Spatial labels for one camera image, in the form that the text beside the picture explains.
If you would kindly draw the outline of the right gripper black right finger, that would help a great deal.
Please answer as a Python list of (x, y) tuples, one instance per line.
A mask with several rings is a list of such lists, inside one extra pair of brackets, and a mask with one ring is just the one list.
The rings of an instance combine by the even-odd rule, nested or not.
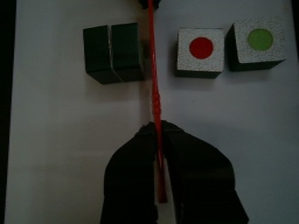
[(223, 153), (167, 121), (163, 147), (176, 224), (248, 224), (232, 163)]

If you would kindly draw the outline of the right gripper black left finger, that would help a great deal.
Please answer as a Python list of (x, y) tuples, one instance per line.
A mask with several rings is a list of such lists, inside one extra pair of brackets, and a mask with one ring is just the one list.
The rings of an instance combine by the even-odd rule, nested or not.
[(108, 161), (99, 224), (156, 224), (155, 152), (155, 125), (149, 122)]

